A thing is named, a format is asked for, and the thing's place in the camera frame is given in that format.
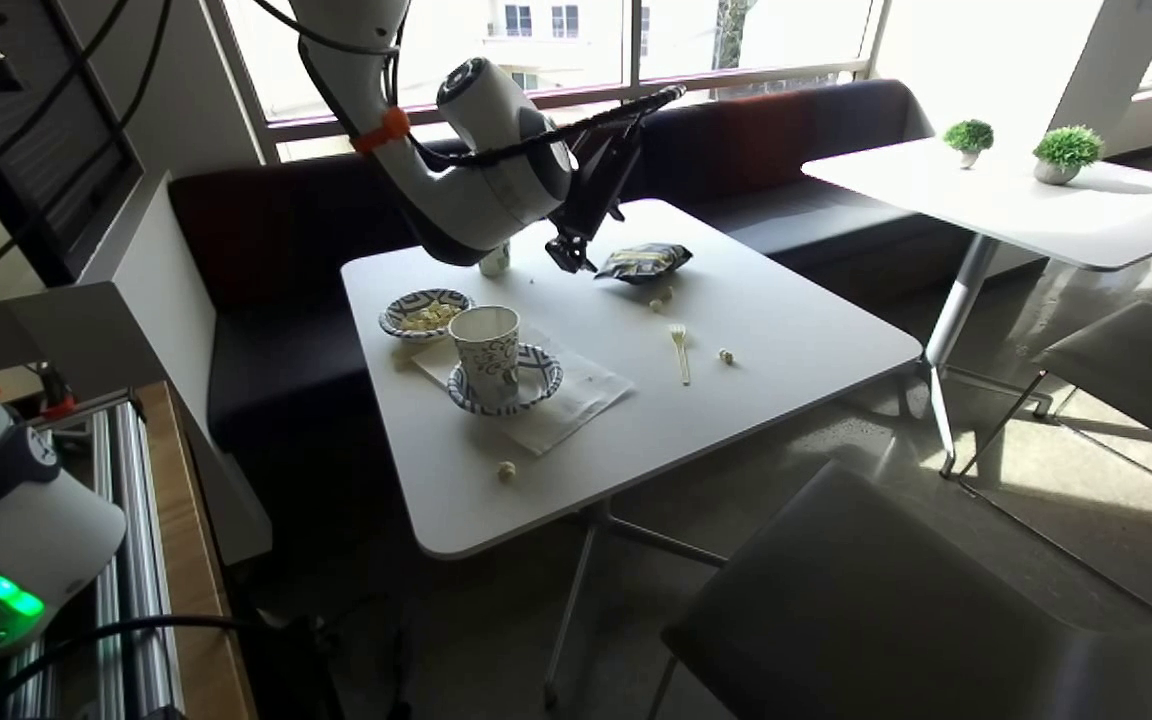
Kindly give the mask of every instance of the potted plant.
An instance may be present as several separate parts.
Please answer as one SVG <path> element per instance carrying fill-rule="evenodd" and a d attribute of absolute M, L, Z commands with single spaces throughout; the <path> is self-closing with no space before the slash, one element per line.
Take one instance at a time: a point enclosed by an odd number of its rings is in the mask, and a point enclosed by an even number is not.
<path fill-rule="evenodd" d="M 1032 156 L 1034 179 L 1045 184 L 1067 184 L 1080 169 L 1095 164 L 1104 156 L 1104 141 L 1087 124 L 1065 124 L 1053 127 Z"/>
<path fill-rule="evenodd" d="M 945 133 L 945 143 L 964 156 L 964 171 L 968 171 L 975 156 L 993 147 L 993 127 L 984 120 L 959 120 Z"/>

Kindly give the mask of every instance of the napkin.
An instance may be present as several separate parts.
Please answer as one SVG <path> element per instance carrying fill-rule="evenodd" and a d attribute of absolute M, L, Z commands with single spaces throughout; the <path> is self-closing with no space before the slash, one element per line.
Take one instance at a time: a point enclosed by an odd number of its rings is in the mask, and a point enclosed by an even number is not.
<path fill-rule="evenodd" d="M 541 345 L 536 331 L 529 331 L 529 345 L 562 368 L 558 390 L 549 400 L 541 400 L 517 418 L 482 418 L 482 426 L 494 426 L 525 452 L 545 458 L 545 452 L 558 448 L 588 421 L 597 421 L 601 411 L 608 411 L 612 403 L 633 395 L 633 383 L 625 377 L 601 368 L 597 360 L 562 354 L 557 345 Z M 455 350 L 449 342 L 419 350 L 412 360 L 428 381 L 437 381 L 441 390 L 453 390 Z"/>

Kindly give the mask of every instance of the white table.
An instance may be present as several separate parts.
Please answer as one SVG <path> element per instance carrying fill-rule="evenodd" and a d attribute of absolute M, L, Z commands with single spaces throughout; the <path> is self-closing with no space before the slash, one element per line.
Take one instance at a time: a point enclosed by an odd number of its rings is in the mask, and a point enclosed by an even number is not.
<path fill-rule="evenodd" d="M 659 202 L 625 205 L 625 223 L 602 223 L 591 262 L 647 240 L 688 245 L 691 262 L 664 285 L 664 308 L 651 308 L 659 287 L 558 274 L 545 255 L 545 240 L 545 229 L 518 232 L 504 281 L 437 266 L 419 249 L 345 266 L 353 322 L 365 342 L 406 518 L 419 548 L 431 558 L 482 552 L 557 518 L 597 510 L 664 467 L 921 360 L 921 345 L 899 328 Z M 492 431 L 489 421 L 459 411 L 381 331 L 384 304 L 412 287 L 459 287 L 476 304 L 506 304 L 557 345 L 633 381 L 637 394 L 549 458 L 529 458 Z M 691 338 L 691 390 L 680 381 L 672 323 L 682 323 Z M 517 461 L 518 476 L 494 480 L 501 461 Z M 625 522 L 612 529 L 651 548 L 712 560 Z M 549 680 L 558 663 L 588 552 L 591 533 Z"/>
<path fill-rule="evenodd" d="M 1093 164 L 1067 189 L 1046 189 L 1032 179 L 1032 164 L 1032 156 L 984 153 L 972 171 L 959 171 L 959 156 L 938 141 L 804 164 L 816 179 L 975 232 L 922 354 L 945 473 L 956 465 L 956 445 L 938 381 L 994 249 L 1016 245 L 1087 270 L 1152 255 L 1152 171 Z"/>

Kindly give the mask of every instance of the small plant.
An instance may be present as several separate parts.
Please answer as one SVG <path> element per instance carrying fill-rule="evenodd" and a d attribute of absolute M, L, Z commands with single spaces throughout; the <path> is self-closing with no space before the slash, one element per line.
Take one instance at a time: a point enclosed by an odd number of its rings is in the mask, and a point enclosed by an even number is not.
<path fill-rule="evenodd" d="M 1032 156 L 1045 164 L 1055 164 L 1055 169 L 1084 169 L 1084 164 L 1095 164 L 1104 156 L 1104 141 L 1084 124 L 1067 124 L 1067 127 L 1053 127 L 1032 147 Z"/>
<path fill-rule="evenodd" d="M 964 156 L 981 156 L 993 147 L 993 127 L 984 120 L 959 120 L 945 133 L 945 143 Z"/>

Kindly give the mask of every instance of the cup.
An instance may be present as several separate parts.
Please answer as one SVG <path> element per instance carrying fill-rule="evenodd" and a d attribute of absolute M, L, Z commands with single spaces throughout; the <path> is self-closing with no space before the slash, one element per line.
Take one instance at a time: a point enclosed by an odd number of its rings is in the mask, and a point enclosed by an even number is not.
<path fill-rule="evenodd" d="M 482 410 L 504 410 L 518 395 L 518 318 L 501 304 L 480 304 L 453 318 L 449 338 L 459 355 L 465 394 Z"/>

